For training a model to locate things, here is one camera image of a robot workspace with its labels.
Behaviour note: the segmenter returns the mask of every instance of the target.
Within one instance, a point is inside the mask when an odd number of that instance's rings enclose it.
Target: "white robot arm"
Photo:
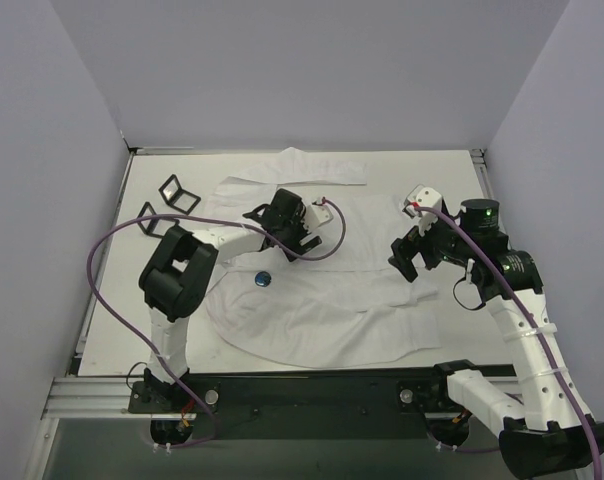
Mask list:
[[[284,189],[276,192],[270,204],[257,207],[245,217],[248,223],[262,227],[298,255],[321,243],[319,237],[311,235],[333,219],[321,201],[305,205],[299,196]],[[259,252],[274,245],[259,230],[237,227],[187,231],[175,226],[164,235],[139,284],[150,307],[151,341],[178,377],[188,371],[189,317],[204,298],[213,267],[243,253]],[[290,261],[295,259],[290,253],[285,254]],[[147,370],[152,377],[149,381],[156,383],[158,389],[173,384],[155,354],[151,354]]]
[[[446,392],[442,393],[472,412],[499,438],[505,463],[517,478],[591,463],[588,435],[592,432],[603,452],[604,422],[593,419],[569,375],[555,340],[557,328],[547,315],[535,262],[528,253],[510,249],[508,236],[499,230],[499,203],[465,200],[459,215],[451,217],[442,195],[420,185],[406,198],[404,211],[420,220],[405,237],[393,242],[389,262],[409,282],[417,277],[412,263],[417,254],[427,269],[442,261],[465,269],[467,282],[477,286],[482,306],[502,333],[523,401],[498,390],[468,361],[436,366],[446,377]],[[479,247],[484,259],[462,235]],[[509,288],[497,277],[503,277]],[[532,315],[533,324],[512,293]]]

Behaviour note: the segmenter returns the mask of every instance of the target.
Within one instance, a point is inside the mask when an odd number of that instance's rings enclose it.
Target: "white wall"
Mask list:
[[[0,479],[21,478],[127,151],[47,0],[0,0]]]
[[[52,0],[133,146],[485,147],[567,0]]]
[[[604,420],[604,0],[572,0],[488,149],[576,385]]]

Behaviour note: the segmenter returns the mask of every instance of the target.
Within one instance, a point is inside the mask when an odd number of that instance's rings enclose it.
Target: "purple cable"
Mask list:
[[[498,281],[500,286],[509,295],[509,297],[511,297],[511,300],[513,300],[513,302],[520,309],[520,311],[522,312],[522,315],[524,315],[524,317],[526,318],[526,320],[529,323],[529,325],[531,326],[531,328],[538,328],[538,324],[535,321],[535,319],[533,318],[533,315],[531,315],[531,313],[526,309],[526,307],[524,306],[524,304],[522,303],[520,298],[516,295],[516,293],[513,291],[513,289],[509,285],[509,282],[507,282],[506,278],[504,278],[504,275],[502,275],[502,273],[496,268],[496,266],[493,265],[493,262],[489,259],[489,257],[486,256],[486,254],[482,251],[482,249],[473,241],[473,239],[471,237],[469,237],[469,235],[467,235],[467,233],[464,230],[462,230],[462,228],[457,223],[455,223],[455,221],[453,219],[449,218],[446,214],[444,214],[441,211],[436,210],[434,208],[416,206],[415,209],[417,211],[433,213],[440,220],[442,220],[444,223],[449,225],[449,227],[451,227],[460,236],[460,238],[462,238],[462,240],[464,240],[466,242],[466,244],[471,248],[471,250],[473,250],[473,252],[480,258],[480,260],[482,260],[482,262],[491,271],[491,273],[493,274],[495,279]],[[558,369],[557,360],[553,356],[553,352],[551,351],[549,342],[547,342],[546,338],[544,337],[544,334],[538,333],[537,337],[538,337],[538,340],[540,341],[540,345],[542,346],[542,350],[544,350],[544,353],[549,360],[549,365],[551,365],[551,368],[554,370]],[[586,415],[582,411],[582,408],[580,407],[580,404],[578,403],[577,399],[575,398],[575,395],[573,395],[573,392],[567,385],[566,380],[564,380],[562,373],[554,372],[554,375],[555,375],[555,378],[557,379],[558,383],[560,384],[562,391],[564,392],[566,397],[569,399],[569,403],[573,407],[575,414],[577,415],[578,419],[580,420],[580,424],[582,425],[582,428],[584,428],[584,434],[586,435],[586,439],[589,442],[589,448],[591,449],[591,457],[593,459],[593,478],[594,478],[594,480],[602,480],[602,459],[600,458],[600,450],[598,449],[598,444],[597,444],[597,441],[595,440],[595,435],[593,435],[593,430],[591,429],[591,425],[589,425],[589,421],[586,418]]]
[[[119,232],[120,230],[122,230],[123,228],[129,227],[131,225],[146,222],[148,220],[156,220],[156,219],[157,220],[159,220],[159,219],[180,219],[180,220],[193,220],[193,221],[201,222],[201,223],[212,223],[212,224],[217,224],[217,225],[225,225],[225,226],[229,226],[229,227],[246,228],[248,230],[252,230],[254,232],[261,233],[266,238],[271,240],[274,244],[278,245],[286,253],[288,253],[289,255],[291,255],[299,260],[306,260],[306,261],[324,260],[326,258],[329,258],[335,252],[337,252],[338,249],[342,246],[342,243],[344,242],[344,237],[346,236],[346,219],[344,218],[344,214],[342,213],[342,210],[340,210],[340,208],[335,203],[333,203],[331,200],[323,198],[322,202],[323,202],[323,204],[326,203],[326,204],[330,205],[337,212],[338,216],[340,217],[340,221],[342,222],[342,233],[340,235],[340,239],[335,244],[335,246],[331,249],[331,251],[329,251],[328,253],[325,253],[324,255],[320,255],[318,257],[305,257],[304,255],[295,253],[293,250],[285,247],[273,235],[269,234],[268,232],[262,230],[259,227],[256,227],[255,225],[250,225],[248,223],[231,222],[231,221],[227,221],[227,220],[215,220],[212,218],[194,217],[194,216],[183,215],[183,214],[173,214],[173,213],[147,215],[145,217],[138,217],[138,218],[134,218],[132,220],[128,220],[124,223],[121,223],[120,225],[116,225],[111,230],[106,232],[91,247],[91,250],[89,251],[89,256],[86,259],[86,276],[89,281],[89,287],[91,288],[93,295],[95,295],[96,300],[98,302],[100,302],[100,304],[111,315],[113,315],[113,317],[115,317],[116,320],[118,320],[122,325],[124,325],[126,328],[131,330],[131,332],[133,332],[138,338],[140,338],[140,340],[142,340],[151,349],[151,351],[155,354],[155,356],[158,359],[158,362],[160,363],[162,368],[164,368],[166,373],[173,379],[173,381],[175,381],[175,383],[177,383],[180,386],[180,388],[182,388],[182,390],[184,390],[195,401],[195,403],[197,403],[197,405],[202,410],[204,410],[204,413],[206,413],[213,422],[213,433],[211,435],[207,435],[206,437],[190,440],[190,441],[182,443],[180,445],[174,445],[171,448],[187,448],[187,447],[192,447],[194,445],[198,445],[200,443],[204,443],[209,440],[212,440],[213,438],[215,438],[215,435],[217,433],[217,419],[215,418],[215,415],[213,415],[213,412],[211,412],[211,409],[208,407],[208,405],[205,402],[203,402],[202,399],[200,397],[198,397],[196,395],[196,393],[193,390],[191,390],[182,380],[180,380],[180,378],[175,373],[173,373],[173,371],[171,370],[169,365],[166,363],[164,358],[160,355],[160,351],[153,344],[153,342],[146,335],[144,335],[140,330],[138,330],[131,323],[129,323],[122,315],[120,315],[117,311],[115,311],[115,309],[111,305],[109,305],[109,303],[106,301],[106,299],[102,296],[102,294],[100,293],[100,290],[98,289],[97,285],[95,284],[95,279],[93,278],[93,259],[95,257],[95,254],[96,254],[98,248],[100,248],[100,245],[102,245],[109,237],[111,237],[111,235],[113,235],[116,232]]]

